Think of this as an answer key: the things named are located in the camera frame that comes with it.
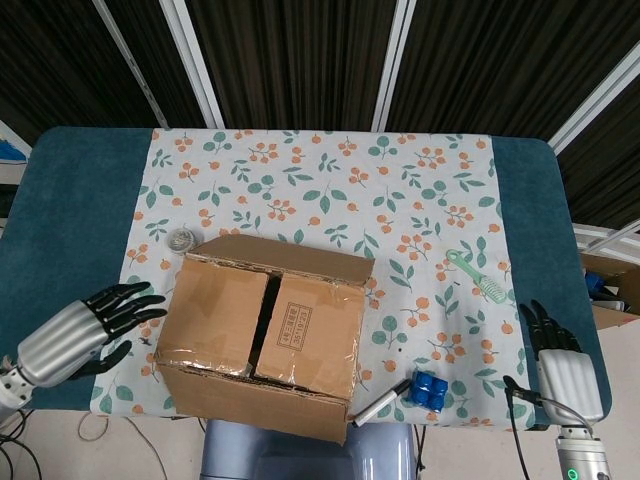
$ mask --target robotic hand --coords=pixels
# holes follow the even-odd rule
[[[507,402],[512,407],[512,397],[517,397],[544,407],[551,422],[561,427],[556,448],[564,480],[609,480],[604,445],[591,427],[604,417],[591,358],[540,303],[533,300],[531,305],[533,310],[521,304],[520,311],[529,328],[540,393],[522,389],[511,377],[504,377]]]
[[[167,314],[161,295],[123,302],[149,288],[148,282],[114,285],[87,300],[77,300],[50,318],[18,345],[16,365],[0,371],[0,421],[31,400],[36,387],[50,388],[65,380],[104,373],[131,350],[126,340],[102,360],[91,360],[116,338],[139,323]]]

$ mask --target orange berry pattern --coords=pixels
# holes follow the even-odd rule
[[[180,227],[199,242],[248,234],[375,259],[350,413],[419,368],[450,382],[443,411],[400,398],[376,419],[506,428],[502,375],[527,386],[527,369],[492,157],[479,135],[157,129],[120,281],[148,280],[168,304],[183,258],[166,237]],[[493,304],[450,249],[509,301]],[[97,377],[94,411],[175,413],[153,356],[162,322],[125,336],[131,355]]]

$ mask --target white marker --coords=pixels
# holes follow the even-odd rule
[[[405,379],[400,382],[398,385],[393,387],[387,393],[382,395],[379,399],[365,408],[362,412],[356,415],[356,418],[353,419],[353,425],[356,427],[360,427],[363,424],[367,423],[371,417],[373,417],[376,413],[382,410],[386,405],[389,405],[395,398],[398,398],[402,392],[407,390],[411,386],[411,380]]]

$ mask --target black cable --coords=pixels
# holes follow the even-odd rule
[[[418,478],[418,474],[427,468],[424,463],[422,463],[422,450],[424,448],[424,439],[427,434],[426,425],[422,426],[422,438],[418,435],[418,427],[416,425],[413,426],[413,431],[416,434],[416,444],[418,445],[418,455],[416,459],[416,478]]]
[[[511,418],[511,429],[513,430],[513,438],[516,441],[516,449],[518,450],[518,458],[520,459],[520,465],[522,466],[522,473],[525,480],[529,480],[529,472],[527,472],[527,466],[524,463],[524,457],[522,456],[522,447],[520,447],[520,439],[518,438],[518,430],[516,429],[516,419],[513,414],[513,392],[505,389],[507,395],[507,405],[509,407],[509,417]]]
[[[9,437],[8,435],[0,435],[0,440],[2,441],[2,443],[10,442],[10,443],[15,443],[19,447],[22,447],[33,459],[33,463],[35,464],[36,470],[38,471],[38,479],[42,480],[42,470],[40,470],[40,463],[38,462],[38,459],[36,458],[35,454],[29,447],[27,447],[20,440],[16,440],[15,438]]]
[[[13,480],[13,462],[11,461],[11,457],[9,457],[9,454],[2,447],[0,447],[0,453],[7,459],[7,463],[9,464],[9,480]]]

